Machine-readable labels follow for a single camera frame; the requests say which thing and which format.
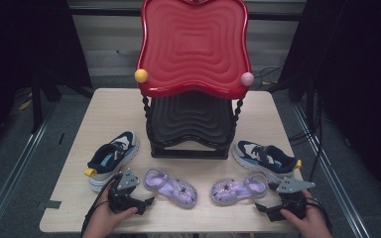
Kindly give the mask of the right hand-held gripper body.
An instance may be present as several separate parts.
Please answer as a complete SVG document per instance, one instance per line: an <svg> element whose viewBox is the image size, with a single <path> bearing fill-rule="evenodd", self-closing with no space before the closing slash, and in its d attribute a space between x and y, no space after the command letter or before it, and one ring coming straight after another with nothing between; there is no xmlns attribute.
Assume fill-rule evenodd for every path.
<svg viewBox="0 0 381 238"><path fill-rule="evenodd" d="M300 219L306 217L307 211L307 199L303 195L303 190L315 187L316 184L310 181L297 180L294 178L283 178L278 183L278 189L276 192L281 197L281 204L269 207L271 210L270 214L267 214L270 221L281 221L285 217L280 213L281 209L286 209L291 211Z"/></svg>

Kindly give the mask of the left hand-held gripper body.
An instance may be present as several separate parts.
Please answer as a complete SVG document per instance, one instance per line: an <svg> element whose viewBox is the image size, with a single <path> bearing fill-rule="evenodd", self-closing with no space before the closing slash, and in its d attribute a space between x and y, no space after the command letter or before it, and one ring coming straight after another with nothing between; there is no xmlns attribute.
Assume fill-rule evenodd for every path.
<svg viewBox="0 0 381 238"><path fill-rule="evenodd" d="M114 213L137 208L136 214L143 215L146 211L146 202L133 198L132 191L139 184L138 178L128 169L114 177L114 182L108 190L109 207Z"/></svg>

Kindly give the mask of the purple star sandal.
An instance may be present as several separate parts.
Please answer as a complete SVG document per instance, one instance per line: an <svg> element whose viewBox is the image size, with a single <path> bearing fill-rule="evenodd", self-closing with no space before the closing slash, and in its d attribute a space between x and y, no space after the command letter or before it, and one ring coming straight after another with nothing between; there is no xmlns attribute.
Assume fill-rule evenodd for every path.
<svg viewBox="0 0 381 238"><path fill-rule="evenodd" d="M267 192L266 177L259 173L243 180L228 178L216 182L210 191L210 197L219 205L233 205L244 199L257 199Z"/></svg>
<svg viewBox="0 0 381 238"><path fill-rule="evenodd" d="M191 209L197 203L197 191L190 183L171 178L160 169L150 169L146 172L144 187L166 197L181 208Z"/></svg>

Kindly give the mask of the navy white sneaker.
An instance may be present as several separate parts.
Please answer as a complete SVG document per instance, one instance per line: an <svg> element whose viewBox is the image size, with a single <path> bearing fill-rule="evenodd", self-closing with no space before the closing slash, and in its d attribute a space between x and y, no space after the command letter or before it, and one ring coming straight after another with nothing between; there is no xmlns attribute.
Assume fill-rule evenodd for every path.
<svg viewBox="0 0 381 238"><path fill-rule="evenodd" d="M243 168L263 173L267 180L273 183L291 178L294 171L302 166L301 160L288 156L273 145L262 146L242 140L234 143L231 153Z"/></svg>
<svg viewBox="0 0 381 238"><path fill-rule="evenodd" d="M139 139L132 131L125 131L107 144L102 145L87 163L84 174L90 189L100 192L120 168L130 163L139 150Z"/></svg>

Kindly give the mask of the red and black shoe rack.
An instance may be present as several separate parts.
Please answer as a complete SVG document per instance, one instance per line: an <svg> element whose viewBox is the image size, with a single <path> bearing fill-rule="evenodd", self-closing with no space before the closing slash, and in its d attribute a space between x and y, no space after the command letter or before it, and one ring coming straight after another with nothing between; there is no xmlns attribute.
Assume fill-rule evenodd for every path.
<svg viewBox="0 0 381 238"><path fill-rule="evenodd" d="M243 0L145 0L136 71L155 158L226 159L249 86Z"/></svg>

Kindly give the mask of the person's right hand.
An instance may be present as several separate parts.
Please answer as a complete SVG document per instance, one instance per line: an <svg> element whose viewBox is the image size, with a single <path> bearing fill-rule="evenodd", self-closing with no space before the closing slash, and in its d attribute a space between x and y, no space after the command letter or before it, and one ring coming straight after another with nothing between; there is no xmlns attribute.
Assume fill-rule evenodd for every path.
<svg viewBox="0 0 381 238"><path fill-rule="evenodd" d="M280 213L299 229L304 238L333 238L325 219L314 206L307 206L306 217L303 219L286 209L281 209Z"/></svg>

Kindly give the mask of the person's left hand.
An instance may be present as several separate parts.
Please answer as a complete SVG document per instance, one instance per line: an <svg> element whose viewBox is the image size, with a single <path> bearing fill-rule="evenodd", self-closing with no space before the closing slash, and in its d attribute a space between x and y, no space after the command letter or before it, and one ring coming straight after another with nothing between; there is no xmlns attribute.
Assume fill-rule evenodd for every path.
<svg viewBox="0 0 381 238"><path fill-rule="evenodd" d="M107 202L109 185L103 190L92 205L93 212L89 217L82 238L106 238L124 220L133 216L137 207L130 207L120 213L114 213Z"/></svg>

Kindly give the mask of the black stand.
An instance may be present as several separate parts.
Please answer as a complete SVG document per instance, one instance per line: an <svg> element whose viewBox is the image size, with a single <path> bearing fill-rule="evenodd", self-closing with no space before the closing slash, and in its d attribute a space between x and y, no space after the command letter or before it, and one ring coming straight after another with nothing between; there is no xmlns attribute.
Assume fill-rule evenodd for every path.
<svg viewBox="0 0 381 238"><path fill-rule="evenodd" d="M31 87L34 115L33 133L36 133L44 124L42 95L45 95L50 102L59 102L62 98L59 85L66 86L86 98L91 98L93 95L92 91L66 80L57 74L40 74L39 72L35 72L32 77Z"/></svg>

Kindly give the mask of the black curtain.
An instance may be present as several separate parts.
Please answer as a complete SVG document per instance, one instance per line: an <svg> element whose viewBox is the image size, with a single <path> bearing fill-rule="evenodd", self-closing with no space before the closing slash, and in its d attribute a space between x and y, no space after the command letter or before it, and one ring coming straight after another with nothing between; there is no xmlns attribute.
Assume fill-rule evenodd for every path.
<svg viewBox="0 0 381 238"><path fill-rule="evenodd" d="M89 97L92 87L67 0L0 0L0 126L15 93L60 99L60 85Z"/></svg>
<svg viewBox="0 0 381 238"><path fill-rule="evenodd" d="M279 83L315 89L381 183L381 0L307 0Z"/></svg>

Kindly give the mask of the metal floor rail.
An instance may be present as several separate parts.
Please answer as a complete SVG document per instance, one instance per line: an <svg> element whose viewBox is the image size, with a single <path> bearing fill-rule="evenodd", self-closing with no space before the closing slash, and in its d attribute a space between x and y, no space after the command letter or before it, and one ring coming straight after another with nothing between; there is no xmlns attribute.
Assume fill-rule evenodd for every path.
<svg viewBox="0 0 381 238"><path fill-rule="evenodd" d="M42 105L44 124L36 133L32 132L33 106L25 111L12 110L0 131L0 219L58 104Z"/></svg>
<svg viewBox="0 0 381 238"><path fill-rule="evenodd" d="M321 143L321 134L317 134L308 125L308 116L300 104L294 106L299 123L307 133L307 139L316 155L316 163L320 165L324 176L356 238L371 238L352 200L349 198L340 178L338 177L328 155Z"/></svg>

